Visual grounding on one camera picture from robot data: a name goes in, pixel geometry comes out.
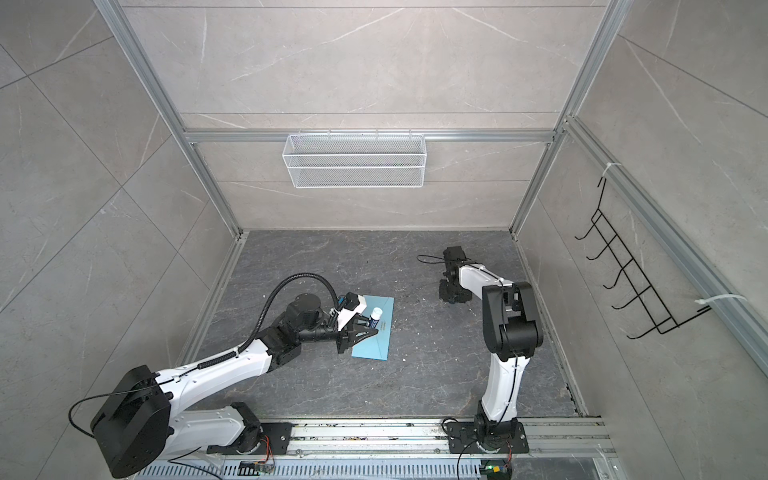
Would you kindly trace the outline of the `glue stick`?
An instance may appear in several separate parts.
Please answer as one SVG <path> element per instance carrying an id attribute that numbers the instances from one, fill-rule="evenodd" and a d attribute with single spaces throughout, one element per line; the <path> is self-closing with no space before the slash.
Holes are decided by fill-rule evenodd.
<path id="1" fill-rule="evenodd" d="M 374 307 L 369 317 L 368 327 L 371 329 L 376 329 L 383 317 L 383 314 L 384 311 L 381 307 Z"/>

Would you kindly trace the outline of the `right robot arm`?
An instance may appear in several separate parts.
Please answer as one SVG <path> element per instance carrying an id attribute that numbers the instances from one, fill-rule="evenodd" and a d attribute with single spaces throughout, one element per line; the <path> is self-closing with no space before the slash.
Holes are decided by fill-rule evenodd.
<path id="1" fill-rule="evenodd" d="M 472 261 L 460 246 L 443 251 L 444 278 L 439 298 L 450 304 L 481 303 L 482 334 L 491 354 L 485 393 L 474 418 L 476 441 L 495 450 L 514 438 L 518 398 L 526 367 L 543 344 L 543 330 L 533 287 L 514 282 Z"/>

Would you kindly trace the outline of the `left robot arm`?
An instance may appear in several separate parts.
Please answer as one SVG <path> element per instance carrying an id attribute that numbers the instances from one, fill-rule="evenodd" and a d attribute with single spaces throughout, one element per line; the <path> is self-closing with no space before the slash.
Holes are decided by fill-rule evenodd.
<path id="1" fill-rule="evenodd" d="M 314 294 L 297 296 L 271 325 L 244 345 L 195 363 L 153 372 L 129 370 L 106 395 L 90 432 L 110 474 L 129 477 L 163 455 L 188 450 L 256 446 L 257 417 L 235 403 L 191 413 L 190 407 L 241 381 L 273 371 L 296 358 L 305 342 L 331 341 L 338 353 L 377 335 L 384 315 L 364 296 L 348 293 L 330 311 Z"/>

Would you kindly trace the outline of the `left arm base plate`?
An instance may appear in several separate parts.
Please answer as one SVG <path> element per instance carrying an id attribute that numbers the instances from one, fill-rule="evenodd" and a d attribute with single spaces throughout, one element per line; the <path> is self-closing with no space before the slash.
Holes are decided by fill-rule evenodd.
<path id="1" fill-rule="evenodd" d="M 293 430 L 290 422 L 261 423 L 259 427 L 247 427 L 241 435 L 236 452 L 240 455 L 265 456 L 267 448 L 273 455 L 286 455 Z"/>

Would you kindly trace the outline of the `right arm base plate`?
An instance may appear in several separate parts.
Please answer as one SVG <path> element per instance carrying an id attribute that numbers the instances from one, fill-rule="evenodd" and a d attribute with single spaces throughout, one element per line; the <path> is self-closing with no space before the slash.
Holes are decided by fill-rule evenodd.
<path id="1" fill-rule="evenodd" d="M 441 421 L 441 430 L 452 454 L 527 454 L 530 447 L 524 426 L 518 420 L 486 425 L 455 418 Z"/>

